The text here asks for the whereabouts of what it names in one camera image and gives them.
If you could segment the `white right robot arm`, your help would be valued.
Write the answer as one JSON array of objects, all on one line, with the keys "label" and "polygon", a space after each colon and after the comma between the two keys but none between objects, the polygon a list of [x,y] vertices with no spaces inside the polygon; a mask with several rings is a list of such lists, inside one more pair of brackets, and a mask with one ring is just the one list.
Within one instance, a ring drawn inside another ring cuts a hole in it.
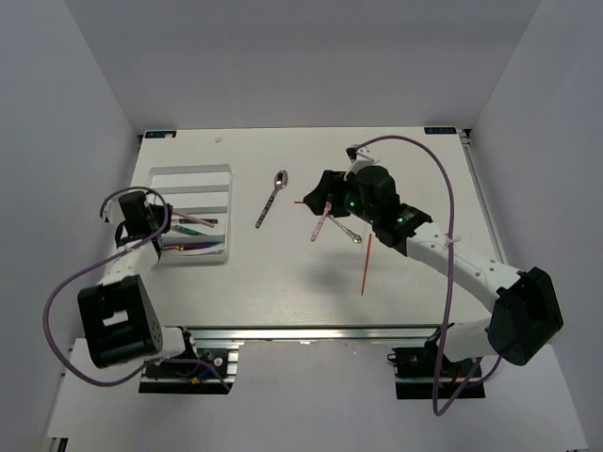
[{"label": "white right robot arm", "polygon": [[386,247],[451,278],[488,311],[481,320],[451,322],[445,334],[428,340],[425,362],[436,375],[484,356],[525,365],[562,329],[561,308],[545,271],[506,266],[452,241],[428,214],[400,200],[394,179],[381,166],[354,174],[326,170],[303,202],[316,216],[363,220]]}]

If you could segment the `gold spoon pink handle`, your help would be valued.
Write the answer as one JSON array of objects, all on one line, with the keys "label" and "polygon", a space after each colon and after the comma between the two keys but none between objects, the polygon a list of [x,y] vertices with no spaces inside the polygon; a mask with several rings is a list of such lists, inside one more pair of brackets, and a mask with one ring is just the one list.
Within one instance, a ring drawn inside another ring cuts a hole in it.
[{"label": "gold spoon pink handle", "polygon": [[332,204],[330,202],[325,202],[323,212],[322,212],[321,216],[319,217],[318,223],[311,234],[311,242],[315,242],[317,240],[318,235],[324,225],[324,222],[330,214],[331,208],[332,208]]}]

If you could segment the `fork with pink handle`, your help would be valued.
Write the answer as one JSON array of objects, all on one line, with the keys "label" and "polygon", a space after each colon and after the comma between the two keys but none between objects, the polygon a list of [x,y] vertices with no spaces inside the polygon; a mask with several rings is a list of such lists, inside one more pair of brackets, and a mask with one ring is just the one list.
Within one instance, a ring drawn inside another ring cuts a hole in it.
[{"label": "fork with pink handle", "polygon": [[176,217],[186,219],[187,221],[189,221],[191,223],[202,224],[203,226],[207,226],[209,228],[214,228],[216,226],[215,221],[211,221],[211,220],[208,220],[205,218],[194,217],[192,215],[182,213],[182,212],[177,212],[175,210],[172,211],[172,214]]}]

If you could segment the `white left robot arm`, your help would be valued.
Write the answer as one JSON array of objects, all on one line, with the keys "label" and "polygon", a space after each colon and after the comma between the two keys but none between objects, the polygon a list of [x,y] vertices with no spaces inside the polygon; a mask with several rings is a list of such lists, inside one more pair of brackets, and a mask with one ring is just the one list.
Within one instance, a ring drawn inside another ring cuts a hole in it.
[{"label": "white left robot arm", "polygon": [[77,296],[92,362],[99,368],[135,359],[166,360],[180,376],[193,373],[199,352],[184,327],[164,327],[145,280],[162,256],[162,235],[171,225],[171,206],[149,201],[150,189],[128,191],[105,202],[105,221],[116,226],[120,255],[104,277]]}]

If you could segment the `silver spoon iridescent handle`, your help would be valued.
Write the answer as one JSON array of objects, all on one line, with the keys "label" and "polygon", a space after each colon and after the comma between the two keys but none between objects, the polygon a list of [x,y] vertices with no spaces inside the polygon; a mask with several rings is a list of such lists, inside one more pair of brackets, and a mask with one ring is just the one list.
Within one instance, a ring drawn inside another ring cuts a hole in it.
[{"label": "silver spoon iridescent handle", "polygon": [[329,220],[331,222],[333,222],[339,229],[341,229],[345,233],[345,235],[351,239],[351,241],[353,243],[355,243],[355,244],[361,244],[363,242],[363,237],[361,235],[355,233],[350,228],[348,228],[345,225],[343,225],[336,218],[334,218],[332,216],[329,216]]}]

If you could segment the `knife with teal handle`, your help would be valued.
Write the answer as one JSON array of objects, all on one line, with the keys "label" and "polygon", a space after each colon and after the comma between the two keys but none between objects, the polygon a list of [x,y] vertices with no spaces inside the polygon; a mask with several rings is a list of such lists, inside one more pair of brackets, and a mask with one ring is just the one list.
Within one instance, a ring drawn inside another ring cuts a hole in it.
[{"label": "knife with teal handle", "polygon": [[171,228],[175,232],[177,232],[179,234],[187,235],[187,236],[205,236],[205,233],[202,233],[200,231],[196,231],[194,229],[190,229],[190,228],[185,227],[185,226],[181,226],[179,224],[175,224]]}]

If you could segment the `silver spoon patterned handle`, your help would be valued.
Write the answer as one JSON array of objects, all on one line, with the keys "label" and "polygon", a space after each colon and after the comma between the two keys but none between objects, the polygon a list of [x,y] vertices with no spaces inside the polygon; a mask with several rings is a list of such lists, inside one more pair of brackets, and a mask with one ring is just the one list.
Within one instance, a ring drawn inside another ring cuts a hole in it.
[{"label": "silver spoon patterned handle", "polygon": [[265,205],[264,205],[264,207],[263,207],[263,209],[262,209],[262,211],[261,211],[261,213],[260,213],[257,221],[255,222],[254,227],[256,229],[259,229],[262,226],[262,224],[263,224],[266,216],[268,215],[268,212],[269,212],[271,206],[273,205],[273,203],[274,203],[274,201],[275,201],[278,193],[280,191],[282,191],[287,186],[287,183],[288,183],[288,173],[287,173],[287,171],[285,169],[279,170],[276,173],[276,175],[274,177],[274,180],[273,180],[273,189],[272,189],[272,192],[271,192],[271,194],[270,194],[267,202],[265,203]]}]

